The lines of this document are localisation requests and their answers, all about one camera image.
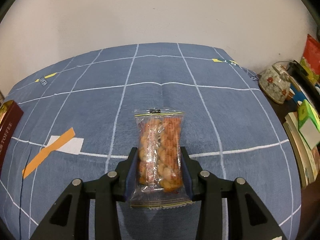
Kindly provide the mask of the green tissue box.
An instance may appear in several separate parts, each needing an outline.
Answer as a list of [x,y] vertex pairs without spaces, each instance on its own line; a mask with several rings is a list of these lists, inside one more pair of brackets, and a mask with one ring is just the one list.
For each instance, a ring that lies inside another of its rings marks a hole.
[[311,150],[319,144],[319,116],[306,99],[298,107],[298,130]]

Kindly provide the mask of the blue grid tablecloth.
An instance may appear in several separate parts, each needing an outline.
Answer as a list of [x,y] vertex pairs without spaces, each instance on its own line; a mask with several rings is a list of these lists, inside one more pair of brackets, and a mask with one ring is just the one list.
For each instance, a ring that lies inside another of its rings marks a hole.
[[219,178],[244,178],[287,239],[300,224],[298,170],[279,118],[254,73],[222,49],[133,44],[63,60],[7,94],[23,115],[1,172],[1,219],[29,239],[75,178],[115,170],[138,150],[134,188],[117,205],[123,239],[194,239],[200,204],[152,208],[158,194],[183,196],[180,147]]

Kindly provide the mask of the clear bag peanuts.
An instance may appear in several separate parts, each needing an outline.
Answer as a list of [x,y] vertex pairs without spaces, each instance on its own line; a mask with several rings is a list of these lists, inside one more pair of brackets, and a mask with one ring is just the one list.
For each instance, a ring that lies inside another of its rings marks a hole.
[[183,116],[183,112],[170,109],[135,111],[139,146],[131,207],[169,209],[191,203],[181,171]]

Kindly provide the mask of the red gift box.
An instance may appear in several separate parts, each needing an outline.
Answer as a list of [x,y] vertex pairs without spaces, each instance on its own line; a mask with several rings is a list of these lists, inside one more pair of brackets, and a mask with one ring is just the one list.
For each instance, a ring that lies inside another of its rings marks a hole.
[[307,35],[304,52],[300,65],[307,72],[308,79],[315,85],[319,82],[320,74],[320,51],[319,42],[310,34]]

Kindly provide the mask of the gold and red tin box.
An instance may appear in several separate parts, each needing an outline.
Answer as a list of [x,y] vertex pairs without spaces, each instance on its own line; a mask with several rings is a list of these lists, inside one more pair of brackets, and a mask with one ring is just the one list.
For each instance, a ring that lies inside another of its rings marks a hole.
[[23,115],[23,111],[14,100],[9,100],[1,105],[1,147],[0,168],[2,171],[5,155],[12,135]]

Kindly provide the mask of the stack of books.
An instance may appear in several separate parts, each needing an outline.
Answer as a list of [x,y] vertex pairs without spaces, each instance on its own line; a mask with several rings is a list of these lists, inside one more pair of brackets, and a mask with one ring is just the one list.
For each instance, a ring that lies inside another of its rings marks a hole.
[[299,133],[296,112],[288,113],[285,116],[283,127],[295,154],[301,187],[306,188],[309,184],[316,181],[319,173],[318,149],[316,146],[310,149]]

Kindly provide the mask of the floral ceramic teapot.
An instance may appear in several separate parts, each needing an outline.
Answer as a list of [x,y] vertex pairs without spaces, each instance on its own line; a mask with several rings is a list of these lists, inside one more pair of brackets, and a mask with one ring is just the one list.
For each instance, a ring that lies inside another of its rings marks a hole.
[[286,71],[288,61],[279,61],[259,74],[259,87],[275,103],[282,105],[290,92],[290,76]]

